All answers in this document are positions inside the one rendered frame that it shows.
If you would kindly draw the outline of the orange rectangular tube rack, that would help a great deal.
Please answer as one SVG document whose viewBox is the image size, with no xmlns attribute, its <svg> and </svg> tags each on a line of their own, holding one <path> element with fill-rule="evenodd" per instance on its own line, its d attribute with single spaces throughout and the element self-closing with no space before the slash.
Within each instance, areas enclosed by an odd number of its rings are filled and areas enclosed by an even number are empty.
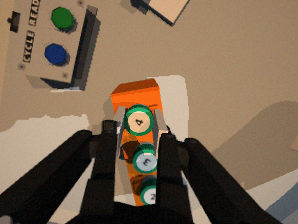
<svg viewBox="0 0 298 224">
<path fill-rule="evenodd" d="M 154 78 L 119 84 L 110 95 L 115 114 L 119 106 L 126 106 L 126 114 L 131 106 L 139 103 L 146 105 L 152 111 L 153 116 L 154 109 L 161 109 L 163 114 L 159 85 Z M 136 206 L 144 205 L 140 199 L 142 180 L 148 175 L 157 175 L 157 171 L 151 174 L 141 174 L 133 167 L 132 160 L 136 146 L 145 141 L 153 143 L 152 130 L 144 136 L 134 136 L 124 126 L 121 143 Z"/>
</svg>

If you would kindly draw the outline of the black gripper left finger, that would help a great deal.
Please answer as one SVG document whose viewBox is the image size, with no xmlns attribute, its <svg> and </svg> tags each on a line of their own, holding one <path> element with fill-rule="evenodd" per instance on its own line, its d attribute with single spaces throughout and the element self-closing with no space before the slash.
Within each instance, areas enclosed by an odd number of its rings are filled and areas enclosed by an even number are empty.
<svg viewBox="0 0 298 224">
<path fill-rule="evenodd" d="M 75 224 L 113 224 L 115 165 L 125 110 L 126 106 L 119 106 L 113 120 L 102 121 L 101 134 L 85 129 L 74 133 L 2 192 L 0 224 L 47 224 L 92 158 Z"/>
</svg>

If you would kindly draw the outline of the white button panel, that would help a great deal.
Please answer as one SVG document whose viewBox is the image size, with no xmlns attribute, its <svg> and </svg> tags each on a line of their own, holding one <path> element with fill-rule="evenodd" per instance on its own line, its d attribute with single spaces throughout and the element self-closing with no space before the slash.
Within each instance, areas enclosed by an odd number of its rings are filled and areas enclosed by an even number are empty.
<svg viewBox="0 0 298 224">
<path fill-rule="evenodd" d="M 7 19 L 10 31 L 18 32 L 12 72 L 81 80 L 98 9 L 88 1 L 22 0 L 21 13 Z"/>
</svg>

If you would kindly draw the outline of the green round cap with cream number 4 dot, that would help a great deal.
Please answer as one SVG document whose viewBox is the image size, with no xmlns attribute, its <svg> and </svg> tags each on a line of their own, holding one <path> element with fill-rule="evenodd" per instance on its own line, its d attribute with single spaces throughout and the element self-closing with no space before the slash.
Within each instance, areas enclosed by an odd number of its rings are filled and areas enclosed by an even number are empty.
<svg viewBox="0 0 298 224">
<path fill-rule="evenodd" d="M 134 105 L 130 107 L 124 117 L 125 129 L 134 136 L 148 134 L 154 125 L 152 111 L 145 105 Z"/>
</svg>

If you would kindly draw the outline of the green screw cap with number 3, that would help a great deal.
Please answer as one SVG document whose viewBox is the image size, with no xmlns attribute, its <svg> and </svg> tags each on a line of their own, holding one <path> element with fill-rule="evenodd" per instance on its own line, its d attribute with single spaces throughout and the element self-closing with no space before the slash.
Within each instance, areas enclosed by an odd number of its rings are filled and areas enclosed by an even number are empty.
<svg viewBox="0 0 298 224">
<path fill-rule="evenodd" d="M 155 159 L 154 146 L 143 144 L 138 146 L 133 153 L 133 166 L 142 174 L 151 174 L 157 169 L 157 161 Z"/>
</svg>

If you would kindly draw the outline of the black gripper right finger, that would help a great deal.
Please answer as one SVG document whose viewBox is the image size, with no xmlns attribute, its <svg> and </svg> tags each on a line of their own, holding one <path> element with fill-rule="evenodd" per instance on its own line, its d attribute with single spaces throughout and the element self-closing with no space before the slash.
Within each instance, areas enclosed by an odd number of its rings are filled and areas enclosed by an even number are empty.
<svg viewBox="0 0 298 224">
<path fill-rule="evenodd" d="M 211 224 L 282 224 L 256 203 L 200 141 L 176 140 L 161 109 L 154 109 L 153 117 L 158 224 L 194 224 L 181 170 Z"/>
</svg>

